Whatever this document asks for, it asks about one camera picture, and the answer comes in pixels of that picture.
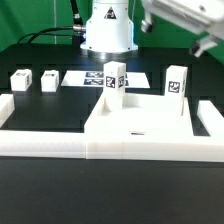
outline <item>white cube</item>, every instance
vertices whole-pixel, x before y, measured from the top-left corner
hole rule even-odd
[[[26,91],[32,84],[32,71],[29,69],[19,69],[11,77],[12,91]]]
[[[56,92],[59,84],[59,72],[55,70],[45,71],[41,77],[42,92]]]

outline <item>white plastic structure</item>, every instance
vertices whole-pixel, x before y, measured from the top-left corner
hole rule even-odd
[[[12,94],[2,94],[0,96],[0,128],[7,121],[15,109],[14,98]]]
[[[59,72],[55,70],[45,71],[41,77],[42,92],[56,92],[59,84]]]
[[[93,0],[92,16],[86,23],[86,54],[107,58],[108,54],[137,51],[133,22],[128,17],[128,0]]]
[[[116,111],[108,111],[104,99],[102,94],[85,123],[88,136],[193,136],[187,98],[182,116],[164,96],[126,93]]]
[[[224,118],[209,100],[200,100],[197,115],[211,137],[224,139]]]
[[[211,137],[197,137],[187,99],[181,116],[174,99],[126,93],[122,109],[108,111],[103,93],[84,134],[2,130],[0,156],[224,162],[221,114],[210,102],[200,101],[198,116]],[[0,122],[13,110],[13,95],[1,95]]]
[[[125,95],[126,64],[111,61],[104,64],[104,103],[108,111],[122,110]]]
[[[11,77],[12,91],[26,91],[32,84],[32,71],[29,69],[19,69]]]
[[[145,9],[142,31],[151,32],[155,14],[195,34],[208,33],[196,41],[190,52],[199,57],[203,51],[224,40],[224,0],[141,0]]]

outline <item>cable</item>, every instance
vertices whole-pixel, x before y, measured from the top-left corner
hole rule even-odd
[[[72,6],[74,24],[83,25],[82,18],[80,17],[76,0],[70,0],[70,2],[71,2],[71,6]]]
[[[48,32],[52,32],[52,31],[61,31],[61,30],[73,30],[73,27],[72,26],[62,26],[62,27],[54,27],[54,28],[49,28],[49,29],[41,30],[37,34],[33,35],[33,37],[31,37],[27,41],[27,43],[32,43],[33,40],[35,40],[38,36],[40,36],[43,33],[48,33]]]
[[[20,44],[21,41],[23,39],[25,39],[26,37],[29,37],[29,36],[34,36],[34,35],[38,35],[38,36],[62,36],[62,37],[80,37],[80,34],[55,34],[55,33],[29,33],[29,34],[26,34],[24,36],[22,36],[18,41],[17,41],[17,44]]]
[[[132,15],[131,15],[131,21],[134,22],[134,15],[135,15],[135,6],[136,6],[136,0],[133,0],[133,8],[132,8]]]

